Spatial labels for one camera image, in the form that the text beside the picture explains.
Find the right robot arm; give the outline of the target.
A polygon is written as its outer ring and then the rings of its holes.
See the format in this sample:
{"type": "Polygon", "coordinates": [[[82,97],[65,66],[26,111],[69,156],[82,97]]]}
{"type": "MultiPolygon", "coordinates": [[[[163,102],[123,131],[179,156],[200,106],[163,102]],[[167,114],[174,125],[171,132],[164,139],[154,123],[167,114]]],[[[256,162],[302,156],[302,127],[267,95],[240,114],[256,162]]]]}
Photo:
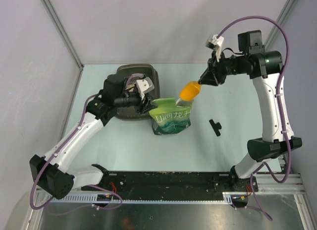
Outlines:
{"type": "Polygon", "coordinates": [[[246,178],[261,164],[302,147],[289,123],[283,97],[283,60],[278,51],[267,52],[260,30],[238,35],[239,54],[226,57],[222,51],[224,38],[211,35],[206,47],[213,50],[208,67],[199,79],[201,85],[219,86],[229,75],[247,74],[259,99],[262,115],[262,136],[247,143],[247,155],[231,169],[229,187],[240,191],[246,178]]]}

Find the green litter bag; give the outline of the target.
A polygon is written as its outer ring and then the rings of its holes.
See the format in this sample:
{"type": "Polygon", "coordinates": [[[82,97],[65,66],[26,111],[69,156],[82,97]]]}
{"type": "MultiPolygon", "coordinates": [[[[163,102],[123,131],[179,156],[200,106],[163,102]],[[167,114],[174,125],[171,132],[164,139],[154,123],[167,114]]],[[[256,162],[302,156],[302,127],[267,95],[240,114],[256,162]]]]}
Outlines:
{"type": "Polygon", "coordinates": [[[153,119],[155,135],[178,134],[191,125],[190,114],[194,100],[184,101],[175,98],[160,98],[153,101],[157,106],[149,111],[153,119]]]}

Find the yellow plastic scoop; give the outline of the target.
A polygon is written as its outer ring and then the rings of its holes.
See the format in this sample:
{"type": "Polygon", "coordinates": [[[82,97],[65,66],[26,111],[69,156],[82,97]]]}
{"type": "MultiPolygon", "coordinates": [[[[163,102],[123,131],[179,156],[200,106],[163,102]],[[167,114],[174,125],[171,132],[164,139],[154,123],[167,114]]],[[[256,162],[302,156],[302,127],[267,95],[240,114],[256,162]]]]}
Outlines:
{"type": "Polygon", "coordinates": [[[191,101],[200,93],[201,86],[198,81],[190,81],[180,92],[179,97],[184,101],[191,101]]]}

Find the black bag clip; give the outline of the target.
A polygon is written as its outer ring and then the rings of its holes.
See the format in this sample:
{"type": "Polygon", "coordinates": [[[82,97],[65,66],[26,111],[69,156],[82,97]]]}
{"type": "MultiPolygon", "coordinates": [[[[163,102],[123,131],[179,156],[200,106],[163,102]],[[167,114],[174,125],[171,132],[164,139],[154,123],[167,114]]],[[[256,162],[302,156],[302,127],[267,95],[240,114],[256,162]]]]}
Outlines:
{"type": "Polygon", "coordinates": [[[209,123],[211,127],[213,128],[216,136],[219,137],[221,135],[220,130],[222,129],[221,124],[219,122],[215,122],[213,119],[210,119],[209,123]]]}

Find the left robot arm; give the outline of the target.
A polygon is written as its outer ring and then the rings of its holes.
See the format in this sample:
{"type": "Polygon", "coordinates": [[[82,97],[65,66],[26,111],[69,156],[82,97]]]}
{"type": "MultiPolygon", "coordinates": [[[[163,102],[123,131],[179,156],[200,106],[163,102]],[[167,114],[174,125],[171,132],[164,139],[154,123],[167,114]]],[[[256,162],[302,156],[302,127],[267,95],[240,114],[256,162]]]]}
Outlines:
{"type": "Polygon", "coordinates": [[[105,169],[92,164],[86,169],[70,171],[70,165],[85,144],[117,114],[120,108],[133,107],[139,114],[154,108],[150,94],[155,86],[144,74],[132,74],[122,77],[112,74],[104,81],[103,88],[89,96],[80,120],[72,130],[42,157],[34,155],[29,164],[36,187],[49,193],[56,199],[64,198],[72,189],[93,185],[98,190],[109,186],[109,177],[105,169]]]}

